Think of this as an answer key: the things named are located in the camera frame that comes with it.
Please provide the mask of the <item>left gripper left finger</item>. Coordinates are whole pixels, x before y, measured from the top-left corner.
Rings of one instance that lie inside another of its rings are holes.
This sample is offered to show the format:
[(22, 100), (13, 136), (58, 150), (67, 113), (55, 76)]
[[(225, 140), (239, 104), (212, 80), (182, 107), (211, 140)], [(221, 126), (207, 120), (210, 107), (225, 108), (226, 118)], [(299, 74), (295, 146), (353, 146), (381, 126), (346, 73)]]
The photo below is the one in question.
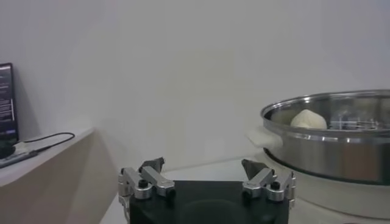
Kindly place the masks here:
[(168, 200), (175, 197), (175, 182), (160, 174), (164, 163), (165, 159), (160, 157), (145, 161), (138, 169), (122, 168), (118, 175), (118, 195), (137, 200), (148, 200), (153, 192)]

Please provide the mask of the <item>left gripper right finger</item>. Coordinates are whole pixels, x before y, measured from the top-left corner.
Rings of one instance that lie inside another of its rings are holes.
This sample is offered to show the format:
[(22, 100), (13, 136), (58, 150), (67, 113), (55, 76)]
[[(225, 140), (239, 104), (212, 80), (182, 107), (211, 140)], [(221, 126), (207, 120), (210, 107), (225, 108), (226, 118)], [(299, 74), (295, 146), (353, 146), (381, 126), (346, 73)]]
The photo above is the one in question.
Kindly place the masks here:
[(294, 203), (296, 199), (296, 177), (292, 171), (276, 174), (274, 169), (264, 163), (243, 159), (241, 165), (248, 180), (243, 182), (243, 197), (247, 201), (260, 198), (262, 193), (268, 200), (279, 203), (288, 200)]

